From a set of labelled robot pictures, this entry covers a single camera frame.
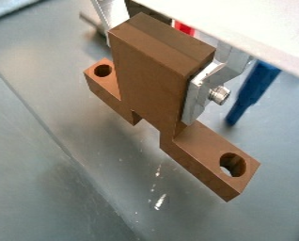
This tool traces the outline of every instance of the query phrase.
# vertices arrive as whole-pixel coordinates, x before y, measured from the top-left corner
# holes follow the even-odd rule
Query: screw
[[[209,90],[208,93],[208,100],[213,101],[217,105],[222,105],[228,96],[229,96],[229,89],[224,86],[217,86],[216,88]]]

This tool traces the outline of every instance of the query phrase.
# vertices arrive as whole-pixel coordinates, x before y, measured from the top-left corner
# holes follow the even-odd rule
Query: blue object
[[[240,88],[236,103],[225,116],[224,120],[226,124],[233,125],[237,122],[248,107],[253,105],[262,96],[278,72],[280,70],[277,68],[257,60],[254,68]]]

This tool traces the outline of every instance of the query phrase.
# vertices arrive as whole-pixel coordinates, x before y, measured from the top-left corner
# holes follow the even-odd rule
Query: brown plastic part
[[[145,119],[158,129],[160,148],[229,201],[260,164],[200,122],[181,123],[188,81],[210,62],[214,48],[144,14],[108,36],[114,65],[101,59],[84,72],[90,91],[129,123]],[[110,71],[98,71],[104,66]]]

